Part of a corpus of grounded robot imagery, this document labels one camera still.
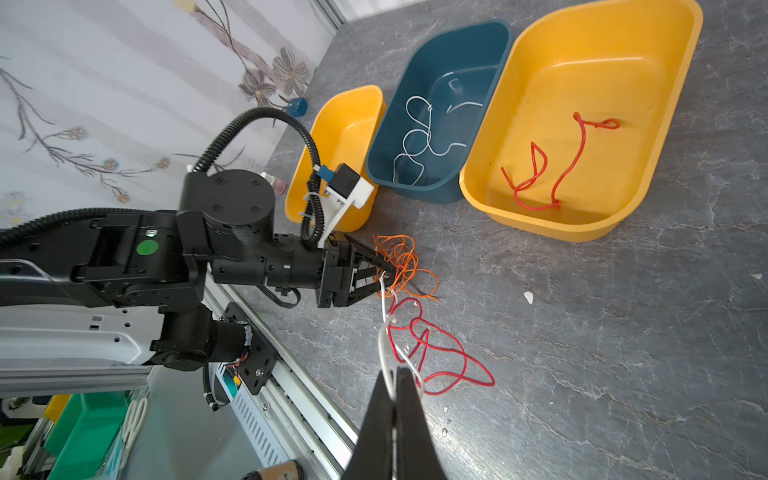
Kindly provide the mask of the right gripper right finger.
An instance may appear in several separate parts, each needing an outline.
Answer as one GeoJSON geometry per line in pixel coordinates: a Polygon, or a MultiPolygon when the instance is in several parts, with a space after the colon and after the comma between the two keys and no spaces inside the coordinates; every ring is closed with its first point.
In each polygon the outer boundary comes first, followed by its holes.
{"type": "Polygon", "coordinates": [[[412,372],[399,368],[394,401],[395,474],[404,480],[446,480],[412,372]]]}

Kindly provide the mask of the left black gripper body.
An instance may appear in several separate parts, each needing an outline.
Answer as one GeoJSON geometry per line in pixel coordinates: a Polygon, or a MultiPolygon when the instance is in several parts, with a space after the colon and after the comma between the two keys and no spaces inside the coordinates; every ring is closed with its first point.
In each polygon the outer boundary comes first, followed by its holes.
{"type": "Polygon", "coordinates": [[[325,242],[317,306],[352,306],[380,291],[383,274],[381,253],[350,235],[332,233],[325,242]]]}

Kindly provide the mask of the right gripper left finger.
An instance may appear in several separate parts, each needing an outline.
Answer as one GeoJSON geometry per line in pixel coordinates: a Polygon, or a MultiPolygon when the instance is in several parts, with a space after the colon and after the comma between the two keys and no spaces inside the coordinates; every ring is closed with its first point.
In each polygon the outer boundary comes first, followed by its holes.
{"type": "Polygon", "coordinates": [[[393,478],[395,403],[386,388],[386,379],[380,372],[343,480],[393,478]]]}

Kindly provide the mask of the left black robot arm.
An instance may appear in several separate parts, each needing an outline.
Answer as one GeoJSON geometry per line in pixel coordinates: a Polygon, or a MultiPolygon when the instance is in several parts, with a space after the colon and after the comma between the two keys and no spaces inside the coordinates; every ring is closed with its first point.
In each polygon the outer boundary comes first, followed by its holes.
{"type": "Polygon", "coordinates": [[[212,141],[185,176],[174,210],[92,207],[54,213],[1,234],[1,366],[45,369],[158,365],[194,371],[238,362],[253,330],[219,320],[203,302],[207,282],[258,288],[280,307],[314,292],[321,308],[347,307],[391,285],[395,266],[333,230],[320,197],[328,181],[342,205],[361,177],[330,171],[286,112],[250,109],[212,141]],[[249,124],[281,121],[310,155],[306,207],[296,234],[274,230],[276,196],[261,175],[214,172],[249,124]]]}

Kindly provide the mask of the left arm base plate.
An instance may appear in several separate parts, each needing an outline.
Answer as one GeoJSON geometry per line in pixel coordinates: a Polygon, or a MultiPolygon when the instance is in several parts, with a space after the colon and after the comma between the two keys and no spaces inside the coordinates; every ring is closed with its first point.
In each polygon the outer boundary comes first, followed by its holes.
{"type": "Polygon", "coordinates": [[[237,362],[235,371],[241,384],[250,394],[257,395],[271,378],[280,355],[266,335],[238,304],[230,302],[224,311],[224,317],[226,320],[246,325],[248,331],[246,337],[249,338],[250,343],[246,348],[246,355],[237,362]]]}

